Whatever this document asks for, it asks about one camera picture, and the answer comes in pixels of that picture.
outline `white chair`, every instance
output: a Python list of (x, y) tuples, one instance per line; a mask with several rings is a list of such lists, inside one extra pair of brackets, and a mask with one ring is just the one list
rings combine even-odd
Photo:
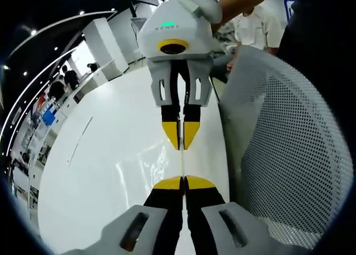
[(243, 46), (220, 98), (231, 199), (282, 243), (313, 248), (353, 180), (342, 133), (297, 70)]

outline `glossy white surface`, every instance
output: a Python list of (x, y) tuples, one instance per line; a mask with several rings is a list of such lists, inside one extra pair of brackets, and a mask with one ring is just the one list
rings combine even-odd
[[(147, 67), (85, 95), (65, 121), (47, 159), (38, 200), (41, 237), (56, 253), (86, 248), (102, 228), (153, 185), (182, 174), (181, 152), (161, 127)], [(184, 82), (179, 82), (183, 99)], [(201, 128), (184, 152), (184, 172), (215, 183), (226, 201), (229, 181), (219, 110), (212, 93)], [(187, 227), (176, 254), (195, 254)]]

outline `blue sign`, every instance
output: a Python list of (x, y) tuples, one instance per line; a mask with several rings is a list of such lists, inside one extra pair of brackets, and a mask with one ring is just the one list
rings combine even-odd
[(293, 15), (293, 9), (291, 8), (291, 6), (294, 2), (295, 0), (284, 0), (284, 8), (285, 14), (287, 15), (287, 21), (289, 21), (289, 19)]

